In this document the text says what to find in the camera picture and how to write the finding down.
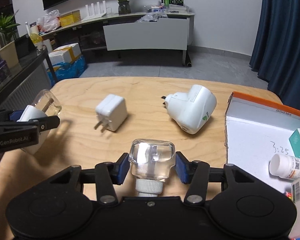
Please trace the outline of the yellow cardboard box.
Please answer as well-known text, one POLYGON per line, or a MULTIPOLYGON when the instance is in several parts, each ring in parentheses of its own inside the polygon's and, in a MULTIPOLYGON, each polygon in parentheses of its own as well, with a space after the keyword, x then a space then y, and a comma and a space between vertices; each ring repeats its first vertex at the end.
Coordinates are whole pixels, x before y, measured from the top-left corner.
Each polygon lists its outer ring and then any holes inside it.
POLYGON ((61 27, 66 27, 68 25, 77 23, 81 21, 80 10, 71 11, 67 14, 63 14, 59 18, 61 27))

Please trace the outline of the red playing card box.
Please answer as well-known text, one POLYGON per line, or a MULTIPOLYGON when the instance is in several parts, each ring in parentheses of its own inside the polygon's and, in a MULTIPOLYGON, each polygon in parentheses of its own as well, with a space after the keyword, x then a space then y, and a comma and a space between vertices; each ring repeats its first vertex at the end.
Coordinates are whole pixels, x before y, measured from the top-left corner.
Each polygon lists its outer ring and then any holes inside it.
POLYGON ((292 199, 292 194, 290 192, 285 192, 285 196, 288 197, 289 199, 292 199))

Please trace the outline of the white tv console cabinet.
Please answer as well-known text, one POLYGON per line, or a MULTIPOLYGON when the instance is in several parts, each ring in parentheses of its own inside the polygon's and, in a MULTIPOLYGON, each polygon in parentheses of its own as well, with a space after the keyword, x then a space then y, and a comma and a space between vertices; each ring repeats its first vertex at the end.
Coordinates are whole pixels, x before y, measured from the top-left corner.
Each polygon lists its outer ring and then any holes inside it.
POLYGON ((182 52, 182 65, 192 66, 188 48, 193 40, 194 13, 166 12, 166 18, 139 22, 145 15, 145 12, 108 14, 60 27, 42 34, 42 37, 53 39, 58 46, 77 42, 84 53, 101 49, 118 52, 133 49, 179 50, 182 52))

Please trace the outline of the blue plastic bag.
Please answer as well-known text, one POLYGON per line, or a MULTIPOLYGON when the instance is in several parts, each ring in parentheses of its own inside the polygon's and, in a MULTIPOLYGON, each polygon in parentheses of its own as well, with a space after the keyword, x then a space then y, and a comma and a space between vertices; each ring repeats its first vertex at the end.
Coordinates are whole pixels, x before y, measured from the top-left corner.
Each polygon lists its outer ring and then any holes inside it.
POLYGON ((53 65, 53 69, 58 81, 79 78, 87 69, 87 67, 88 65, 83 55, 73 63, 62 62, 53 65))

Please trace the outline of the white router with antennas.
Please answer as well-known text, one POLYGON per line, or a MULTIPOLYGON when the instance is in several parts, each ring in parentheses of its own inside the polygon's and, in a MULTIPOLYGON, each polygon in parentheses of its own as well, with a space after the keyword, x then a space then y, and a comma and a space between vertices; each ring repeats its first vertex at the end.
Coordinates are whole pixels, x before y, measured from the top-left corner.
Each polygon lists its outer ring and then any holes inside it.
POLYGON ((97 2, 96 5, 94 3, 86 4, 85 10, 87 15, 82 19, 83 22, 101 18, 107 14, 106 1, 102 1, 102 5, 100 5, 100 2, 97 2))

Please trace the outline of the clear liquid refill bottle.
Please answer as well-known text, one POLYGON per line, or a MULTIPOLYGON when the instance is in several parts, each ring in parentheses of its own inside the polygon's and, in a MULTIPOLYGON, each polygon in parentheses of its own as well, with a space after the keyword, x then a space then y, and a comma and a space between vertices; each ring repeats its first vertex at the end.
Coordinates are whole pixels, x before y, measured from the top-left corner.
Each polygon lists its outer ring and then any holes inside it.
POLYGON ((175 145, 170 141, 135 139, 129 152, 131 173, 140 197, 157 197, 175 166, 175 145))

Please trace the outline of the white yellow floor box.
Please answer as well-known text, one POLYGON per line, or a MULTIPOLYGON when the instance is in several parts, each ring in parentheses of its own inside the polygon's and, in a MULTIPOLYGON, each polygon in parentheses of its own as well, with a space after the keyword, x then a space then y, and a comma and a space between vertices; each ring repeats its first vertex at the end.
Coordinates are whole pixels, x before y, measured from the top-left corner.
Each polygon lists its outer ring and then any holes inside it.
POLYGON ((74 63, 82 55, 79 43, 60 46, 49 53, 51 64, 74 63))

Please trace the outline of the white plastic bag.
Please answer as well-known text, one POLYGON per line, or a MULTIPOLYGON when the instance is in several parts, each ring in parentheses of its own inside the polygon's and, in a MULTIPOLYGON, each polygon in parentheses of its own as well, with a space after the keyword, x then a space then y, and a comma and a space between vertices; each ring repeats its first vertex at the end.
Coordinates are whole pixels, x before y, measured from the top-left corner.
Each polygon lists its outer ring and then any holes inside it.
POLYGON ((59 10, 53 10, 38 18, 37 26, 40 32, 50 32, 61 26, 59 10))

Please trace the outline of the blue curtain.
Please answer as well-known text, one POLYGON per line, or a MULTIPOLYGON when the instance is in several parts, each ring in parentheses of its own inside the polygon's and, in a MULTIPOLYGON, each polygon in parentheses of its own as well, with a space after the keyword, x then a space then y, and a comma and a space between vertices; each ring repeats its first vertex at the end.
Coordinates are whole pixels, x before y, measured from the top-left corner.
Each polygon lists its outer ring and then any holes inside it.
POLYGON ((284 105, 300 110, 300 0, 262 0, 250 67, 284 105))

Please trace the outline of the white pill bottle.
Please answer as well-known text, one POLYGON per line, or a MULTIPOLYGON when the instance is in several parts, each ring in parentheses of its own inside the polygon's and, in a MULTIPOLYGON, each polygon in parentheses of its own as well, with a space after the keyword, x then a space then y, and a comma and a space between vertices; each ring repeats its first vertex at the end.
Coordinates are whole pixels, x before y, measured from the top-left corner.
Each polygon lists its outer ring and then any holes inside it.
POLYGON ((300 178, 300 158, 275 154, 269 163, 269 173, 282 179, 297 180, 300 178))

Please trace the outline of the white plug-in vaporizer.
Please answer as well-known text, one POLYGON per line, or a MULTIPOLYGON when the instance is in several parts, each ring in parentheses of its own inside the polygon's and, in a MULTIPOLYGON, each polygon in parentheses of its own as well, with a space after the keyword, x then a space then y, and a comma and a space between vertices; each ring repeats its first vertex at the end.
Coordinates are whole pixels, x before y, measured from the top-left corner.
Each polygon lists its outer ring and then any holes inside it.
POLYGON ((186 93, 176 92, 161 98, 170 118, 189 134, 196 134, 217 106, 215 95, 202 85, 193 85, 186 93))

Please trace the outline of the white usb charger cube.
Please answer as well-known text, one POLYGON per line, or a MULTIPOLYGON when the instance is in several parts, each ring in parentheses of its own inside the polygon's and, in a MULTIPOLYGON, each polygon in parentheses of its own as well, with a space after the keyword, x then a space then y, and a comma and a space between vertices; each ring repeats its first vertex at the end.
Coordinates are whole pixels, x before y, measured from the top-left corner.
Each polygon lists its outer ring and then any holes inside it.
POLYGON ((126 101, 123 97, 108 94, 95 108, 98 123, 94 129, 102 126, 101 132, 106 129, 115 132, 128 116, 126 101))

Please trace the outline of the orange white cardboard box lid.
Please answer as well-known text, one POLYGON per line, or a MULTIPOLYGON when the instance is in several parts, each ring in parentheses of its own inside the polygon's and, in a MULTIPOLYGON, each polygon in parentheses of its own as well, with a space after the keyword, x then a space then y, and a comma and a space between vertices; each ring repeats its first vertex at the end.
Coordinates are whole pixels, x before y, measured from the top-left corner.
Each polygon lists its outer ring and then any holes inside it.
POLYGON ((226 161, 276 190, 290 191, 291 182, 272 176, 275 154, 293 155, 289 137, 300 128, 300 110, 233 92, 225 113, 226 161))

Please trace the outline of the black side cabinet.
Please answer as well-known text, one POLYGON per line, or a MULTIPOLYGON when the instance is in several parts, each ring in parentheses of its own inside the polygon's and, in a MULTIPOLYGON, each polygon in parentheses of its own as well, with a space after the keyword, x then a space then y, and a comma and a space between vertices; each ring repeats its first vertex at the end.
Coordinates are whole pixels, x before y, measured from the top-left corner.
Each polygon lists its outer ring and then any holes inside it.
POLYGON ((53 81, 58 82, 48 49, 43 46, 42 51, 29 53, 10 69, 10 75, 0 84, 0 109, 23 110, 41 90, 52 88, 44 61, 47 62, 53 81))

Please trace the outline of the white vaporizer with clear bottle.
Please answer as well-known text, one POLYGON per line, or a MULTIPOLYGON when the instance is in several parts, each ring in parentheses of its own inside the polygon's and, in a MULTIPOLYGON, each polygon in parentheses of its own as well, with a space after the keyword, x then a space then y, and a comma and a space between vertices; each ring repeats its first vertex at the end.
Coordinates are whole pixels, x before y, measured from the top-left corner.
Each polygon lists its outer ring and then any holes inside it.
MULTIPOLYGON (((28 122, 31 120, 41 121, 42 118, 47 118, 49 116, 59 116, 61 110, 62 106, 60 101, 50 90, 44 89, 37 94, 30 105, 26 106, 17 122, 28 122)), ((23 148, 23 151, 32 155, 37 153, 49 133, 49 130, 40 132, 38 144, 25 147, 23 148)))

